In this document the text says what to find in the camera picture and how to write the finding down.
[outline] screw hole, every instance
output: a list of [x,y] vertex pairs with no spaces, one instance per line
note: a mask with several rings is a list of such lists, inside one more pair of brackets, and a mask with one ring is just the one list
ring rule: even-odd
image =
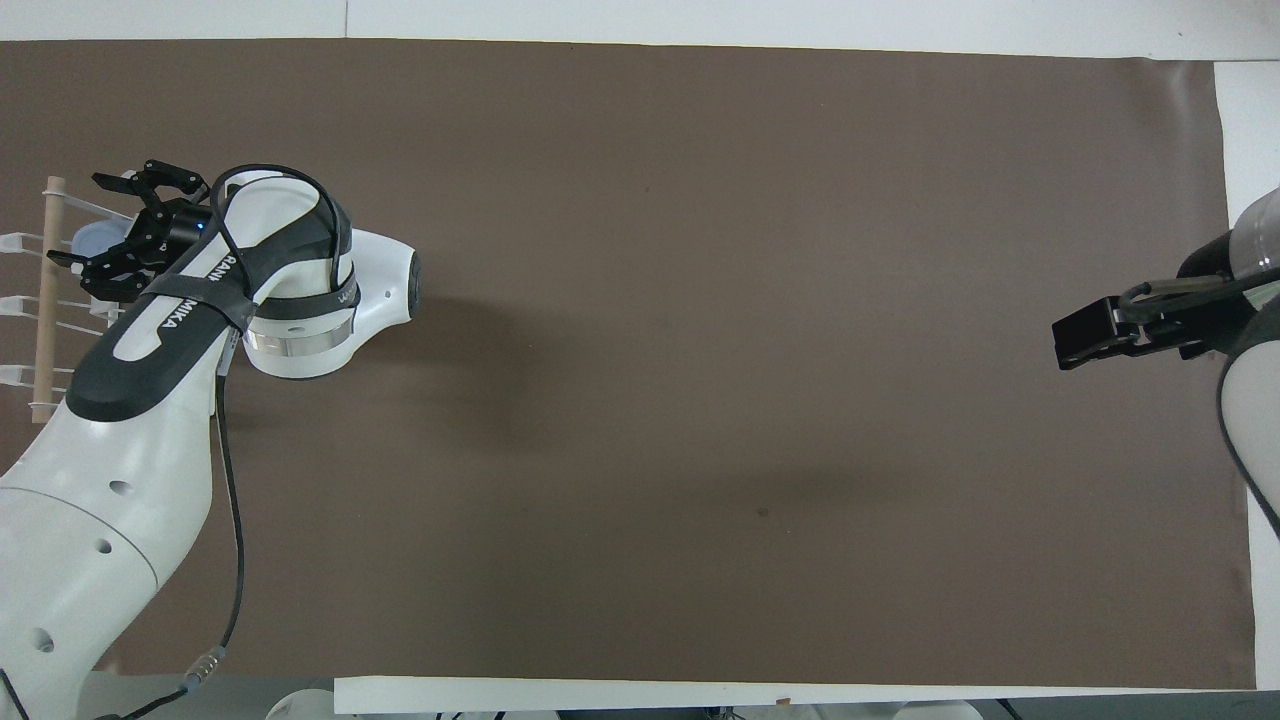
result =
[[49,637],[49,630],[44,628],[31,632],[31,644],[40,652],[54,652],[54,638]]

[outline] velcro strap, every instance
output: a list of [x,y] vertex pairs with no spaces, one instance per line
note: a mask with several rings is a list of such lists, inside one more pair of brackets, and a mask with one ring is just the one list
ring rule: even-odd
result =
[[356,273],[351,273],[333,292],[306,297],[268,297],[257,309],[257,316],[264,320],[305,320],[346,310],[358,302],[360,286],[356,284]]
[[243,290],[232,282],[216,282],[177,273],[165,273],[151,281],[142,295],[163,295],[165,297],[184,297],[209,305],[218,310],[227,322],[236,327],[242,334],[248,328],[248,322],[253,318],[257,306]]

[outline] brown mat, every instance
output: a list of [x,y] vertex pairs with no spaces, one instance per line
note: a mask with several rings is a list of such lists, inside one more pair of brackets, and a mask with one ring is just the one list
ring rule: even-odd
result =
[[[1217,366],[1064,374],[1048,331],[1225,227],[1208,64],[211,41],[0,67],[6,229],[38,229],[46,174],[125,208],[88,173],[278,161],[424,255],[421,318],[342,373],[233,374],[228,671],[1252,687]],[[8,464],[31,434],[0,395]],[[113,657],[186,667],[230,582],[219,502]]]

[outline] wooden rod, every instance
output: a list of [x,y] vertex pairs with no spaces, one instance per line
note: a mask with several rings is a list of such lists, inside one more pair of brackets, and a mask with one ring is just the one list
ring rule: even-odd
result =
[[45,195],[45,243],[40,259],[40,307],[36,310],[36,379],[31,409],[32,423],[47,423],[54,414],[54,345],[58,341],[58,265],[49,259],[50,250],[60,250],[63,238],[64,201],[67,181],[49,178]]

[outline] white panel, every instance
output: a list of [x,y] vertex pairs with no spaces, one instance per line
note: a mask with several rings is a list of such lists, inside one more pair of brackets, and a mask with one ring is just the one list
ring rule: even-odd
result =
[[346,0],[0,0],[0,40],[342,37]]
[[[1280,63],[1219,63],[1226,208],[1231,223],[1280,184]],[[1258,689],[1280,689],[1280,541],[1249,497]]]
[[339,714],[591,710],[613,707],[760,706],[832,702],[906,702],[1078,694],[1146,694],[1152,688],[1028,688],[818,685],[781,683],[635,683],[626,680],[521,680],[500,678],[338,678]]
[[349,0],[351,37],[1277,59],[1257,0]]

